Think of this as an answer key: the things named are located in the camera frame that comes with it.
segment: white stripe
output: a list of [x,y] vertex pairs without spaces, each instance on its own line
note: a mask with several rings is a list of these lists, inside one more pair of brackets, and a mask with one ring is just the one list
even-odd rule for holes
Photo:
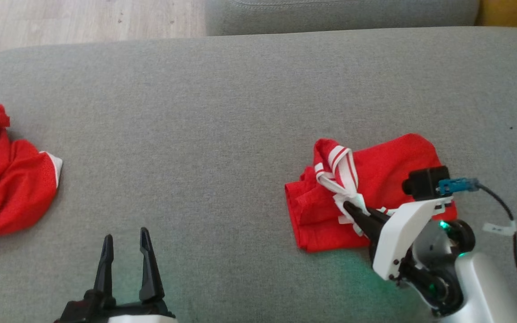
[[334,178],[334,174],[329,172],[318,172],[316,173],[316,180],[318,180],[319,177],[324,176],[325,178],[328,178],[329,180],[332,180],[333,182],[336,182]]
[[340,155],[336,157],[336,160],[334,161],[334,164],[332,165],[332,173],[336,174],[336,168],[338,165],[343,164],[343,162],[346,160],[345,157],[350,153],[350,149],[345,149]]
[[318,164],[314,165],[314,172],[318,172],[323,169],[324,169],[324,166],[322,165],[322,163],[318,163]]
[[348,163],[346,159],[342,159],[338,164],[337,172],[340,174],[340,180],[342,180],[342,185],[344,186],[345,191],[348,192],[349,196],[357,193],[355,179],[351,176],[351,171],[348,168]]
[[318,180],[320,185],[324,186],[329,191],[346,195],[346,191],[344,190],[344,188],[340,186],[337,182],[334,182],[334,180],[330,180],[326,176],[318,176],[316,180]]
[[355,186],[358,188],[358,186],[359,186],[359,174],[356,172],[355,157],[354,157],[354,155],[352,155],[352,150],[351,149],[348,149],[348,156],[347,156],[346,159],[348,160],[348,163],[352,167],[352,174],[355,176]]
[[328,155],[328,162],[329,162],[329,166],[330,168],[332,168],[332,172],[334,172],[334,165],[332,164],[332,162],[334,161],[334,159],[336,158],[336,156],[338,155],[338,153],[340,153],[341,150],[343,150],[344,147],[341,146],[341,145],[337,145],[336,147],[334,147],[329,155]]

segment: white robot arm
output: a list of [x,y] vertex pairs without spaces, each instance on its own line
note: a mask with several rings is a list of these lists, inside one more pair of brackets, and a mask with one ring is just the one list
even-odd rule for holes
[[410,174],[404,191],[416,202],[403,204],[392,217],[374,209],[365,215],[349,202],[344,207],[371,241],[376,274],[414,288],[437,321],[517,323],[517,305],[505,280],[488,256],[472,252],[476,240],[470,226],[459,219],[432,219],[451,203],[452,192],[477,190],[476,184],[449,182],[446,167],[430,168]]

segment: black cable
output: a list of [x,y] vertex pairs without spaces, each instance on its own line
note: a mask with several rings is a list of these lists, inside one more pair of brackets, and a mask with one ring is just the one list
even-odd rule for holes
[[[508,218],[510,219],[510,221],[513,221],[512,211],[506,205],[504,200],[502,200],[500,198],[500,196],[498,196],[498,194],[494,193],[491,189],[487,188],[486,186],[484,186],[480,183],[477,183],[476,187],[478,187],[480,190],[483,190],[484,192],[490,194],[490,196],[493,197],[494,200],[496,200],[504,208],[506,213],[508,213]],[[516,270],[517,270],[517,231],[515,231],[513,233],[513,261],[516,264]]]

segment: couch cushion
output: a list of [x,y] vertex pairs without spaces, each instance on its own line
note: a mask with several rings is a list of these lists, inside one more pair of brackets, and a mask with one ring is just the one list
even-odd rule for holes
[[[0,237],[0,322],[51,322],[91,288],[113,234],[134,301],[150,229],[166,301],[191,322],[421,322],[416,293],[365,250],[296,248],[284,184],[332,137],[424,135],[517,218],[517,29],[443,27],[161,39],[0,53],[10,135],[64,160],[49,212]],[[517,299],[511,240],[482,192],[457,194]]]
[[208,35],[473,25],[478,0],[206,0]]

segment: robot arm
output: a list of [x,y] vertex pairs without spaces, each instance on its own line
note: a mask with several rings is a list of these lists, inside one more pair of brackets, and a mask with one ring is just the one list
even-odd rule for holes
[[374,209],[368,216],[344,204],[370,239],[376,274],[414,288],[442,323],[517,322],[504,279],[486,255],[472,252],[476,240],[470,226],[459,219],[432,219],[451,203],[452,192],[472,186],[449,180],[447,168],[439,167],[412,172],[403,188],[416,202],[403,204],[392,217]]
[[176,323],[175,316],[162,300],[165,292],[154,256],[149,231],[141,228],[140,251],[143,254],[143,279],[137,303],[117,305],[113,298],[111,263],[113,237],[107,235],[99,259],[95,285],[80,301],[70,301],[55,323]]

